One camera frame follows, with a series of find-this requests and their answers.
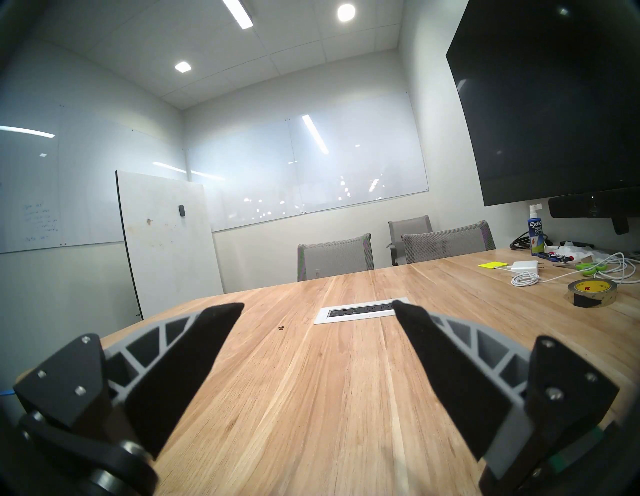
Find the recessed ceiling light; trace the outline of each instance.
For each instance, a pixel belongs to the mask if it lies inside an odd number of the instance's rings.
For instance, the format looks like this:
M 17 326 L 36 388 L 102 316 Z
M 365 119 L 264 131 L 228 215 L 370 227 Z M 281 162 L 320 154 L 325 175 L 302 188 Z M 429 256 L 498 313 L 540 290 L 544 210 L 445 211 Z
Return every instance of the recessed ceiling light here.
M 253 21 L 251 20 L 249 13 L 246 11 L 246 8 L 244 7 L 244 5 L 242 5 L 242 2 L 240 2 L 240 0 L 222 1 L 229 9 L 229 12 L 231 12 L 231 15 L 234 16 L 237 23 L 240 24 L 241 28 L 246 29 L 253 26 Z
M 346 3 L 338 7 L 338 19 L 342 22 L 347 22 L 348 20 L 353 19 L 354 15 L 356 15 L 356 8 L 350 3 Z
M 188 70 L 191 70 L 191 66 L 188 63 L 186 63 L 184 60 L 180 62 L 178 65 L 176 65 L 175 68 L 180 72 L 187 72 Z

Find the black whiteboard edge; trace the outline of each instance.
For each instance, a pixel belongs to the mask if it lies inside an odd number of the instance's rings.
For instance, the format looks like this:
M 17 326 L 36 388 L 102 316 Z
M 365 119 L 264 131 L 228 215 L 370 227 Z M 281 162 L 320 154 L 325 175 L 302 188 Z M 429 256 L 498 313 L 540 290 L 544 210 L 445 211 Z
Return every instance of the black whiteboard edge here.
M 138 298 L 138 289 L 136 288 L 136 278 L 133 277 L 133 269 L 131 268 L 131 258 L 129 256 L 129 247 L 127 246 L 127 233 L 124 232 L 124 219 L 122 218 L 122 203 L 120 202 L 120 184 L 118 183 L 118 171 L 116 171 L 116 190 L 118 191 L 118 211 L 120 212 L 120 223 L 122 224 L 122 237 L 124 238 L 124 249 L 127 252 L 127 262 L 129 263 L 129 272 L 131 272 L 131 282 L 133 283 L 133 292 L 136 294 L 136 303 L 140 312 L 140 320 L 145 318 L 142 315 L 140 307 L 140 299 Z

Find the office chair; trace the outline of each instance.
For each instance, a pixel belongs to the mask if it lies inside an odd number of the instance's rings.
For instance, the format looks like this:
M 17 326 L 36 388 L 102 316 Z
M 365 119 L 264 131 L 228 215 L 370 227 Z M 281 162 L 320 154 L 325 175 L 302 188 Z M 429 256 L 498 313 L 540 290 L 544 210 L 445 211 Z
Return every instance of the office chair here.
M 387 245 L 387 248 L 391 248 L 391 265 L 406 264 L 404 241 L 402 240 L 405 234 L 422 234 L 425 232 L 433 232 L 428 215 L 413 219 L 389 221 L 391 243 Z
M 371 235 L 298 245 L 298 280 L 373 270 Z
M 407 234 L 403 239 L 408 264 L 495 250 L 493 236 L 485 220 L 446 231 Z

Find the white cable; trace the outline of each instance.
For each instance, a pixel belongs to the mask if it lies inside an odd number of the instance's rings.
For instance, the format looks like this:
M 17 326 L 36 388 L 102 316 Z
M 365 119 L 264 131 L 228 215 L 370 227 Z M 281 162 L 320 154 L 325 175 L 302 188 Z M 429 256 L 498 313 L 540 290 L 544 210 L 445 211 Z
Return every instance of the white cable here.
M 634 265 L 633 262 L 635 262 L 637 264 L 640 264 L 640 260 L 626 258 L 624 253 L 618 252 L 618 253 L 614 253 L 613 255 L 608 256 L 604 260 L 596 262 L 596 264 L 597 265 L 602 265 L 602 264 L 605 264 L 606 262 L 617 263 L 618 265 L 616 265 L 615 267 L 613 267 L 611 269 L 607 269 L 607 270 L 604 270 L 604 271 L 597 271 L 594 274 L 594 277 L 597 277 L 599 279 L 609 279 L 609 280 L 612 280 L 612 281 L 616 282 L 617 284 L 637 284 L 637 283 L 640 283 L 640 279 L 635 279 L 633 281 L 628 281 L 627 280 L 633 274 L 636 273 L 636 266 Z M 507 271 L 511 272 L 510 269 L 505 268 L 505 267 L 494 267 L 494 268 L 495 269 L 501 269 L 501 270 L 507 270 Z M 627 269 L 629 269 L 629 268 L 631 269 L 631 272 L 625 274 L 625 271 Z M 558 276 L 558 277 L 552 277 L 551 279 L 542 279 L 542 277 L 540 277 L 538 274 L 534 274 L 533 272 L 523 272 L 523 273 L 515 275 L 511 279 L 511 284 L 516 286 L 516 287 L 533 286 L 534 284 L 536 284 L 538 282 L 551 282 L 551 281 L 554 281 L 556 279 L 560 279 L 561 277 L 564 277 L 564 276 L 568 276 L 568 275 L 571 275 L 571 274 L 577 274 L 578 272 L 584 272 L 585 270 L 588 270 L 588 269 L 576 270 L 574 272 L 567 272 L 566 274 L 562 274 L 561 276 Z M 620 272 L 622 272 L 622 275 L 620 275 L 620 276 L 611 275 L 611 274 L 617 274 L 617 273 L 620 273 Z

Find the ceiling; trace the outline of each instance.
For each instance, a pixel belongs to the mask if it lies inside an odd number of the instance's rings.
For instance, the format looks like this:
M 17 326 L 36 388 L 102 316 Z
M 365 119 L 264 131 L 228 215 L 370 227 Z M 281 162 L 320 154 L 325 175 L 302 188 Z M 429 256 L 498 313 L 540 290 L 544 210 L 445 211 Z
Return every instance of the ceiling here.
M 337 8 L 351 3 L 354 19 Z M 288 72 L 397 46 L 403 0 L 53 0 L 35 36 L 111 69 L 179 109 Z M 175 65 L 192 69 L 180 73 Z

